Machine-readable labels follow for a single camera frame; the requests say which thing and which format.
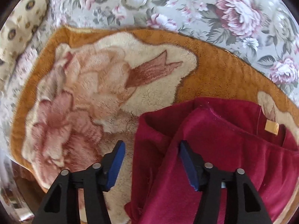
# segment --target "silver screw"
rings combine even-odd
[[[101,164],[98,163],[98,162],[96,162],[96,163],[94,163],[94,164],[92,165],[92,167],[93,167],[94,169],[98,169],[98,168],[101,167]]]
[[[67,169],[61,171],[61,175],[65,176],[68,175],[69,171]]]
[[[245,173],[243,168],[238,168],[237,172],[238,172],[238,174],[244,174]]]
[[[213,164],[210,163],[210,162],[206,162],[206,163],[204,164],[204,166],[205,166],[206,168],[212,168],[212,167],[213,167]]]

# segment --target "white floral sheet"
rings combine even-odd
[[[0,147],[8,149],[18,96],[38,53],[64,24],[151,27],[223,47],[272,80],[299,106],[298,24],[281,0],[49,0],[48,14],[19,58],[0,102]]]

